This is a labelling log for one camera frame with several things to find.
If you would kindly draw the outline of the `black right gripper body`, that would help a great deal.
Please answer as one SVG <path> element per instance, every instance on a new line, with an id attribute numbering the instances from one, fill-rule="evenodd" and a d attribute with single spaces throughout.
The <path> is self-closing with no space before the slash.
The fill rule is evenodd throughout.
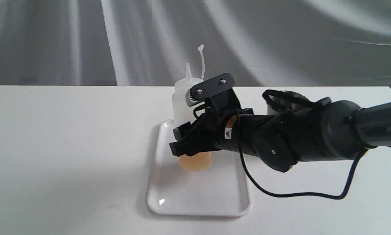
<path id="1" fill-rule="evenodd" d="M 246 125 L 239 119 L 248 114 L 242 109 L 234 90 L 194 90 L 192 103 L 201 103 L 195 112 L 204 110 L 192 124 L 192 153 L 229 150 L 246 153 L 248 150 Z"/>

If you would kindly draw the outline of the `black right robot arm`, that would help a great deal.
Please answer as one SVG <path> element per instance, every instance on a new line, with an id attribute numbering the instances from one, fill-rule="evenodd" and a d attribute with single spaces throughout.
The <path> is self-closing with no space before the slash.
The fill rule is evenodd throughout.
<path id="1" fill-rule="evenodd" d="M 297 162 L 354 160 L 364 150 L 391 146 L 391 102 L 362 108 L 349 100 L 310 102 L 268 89 L 263 93 L 267 103 L 274 104 L 274 96 L 304 109 L 276 104 L 275 115 L 255 115 L 241 107 L 234 83 L 230 73 L 223 73 L 186 92 L 187 105 L 202 103 L 196 110 L 205 112 L 173 130 L 176 141 L 169 146 L 174 156 L 228 150 L 287 172 Z"/>

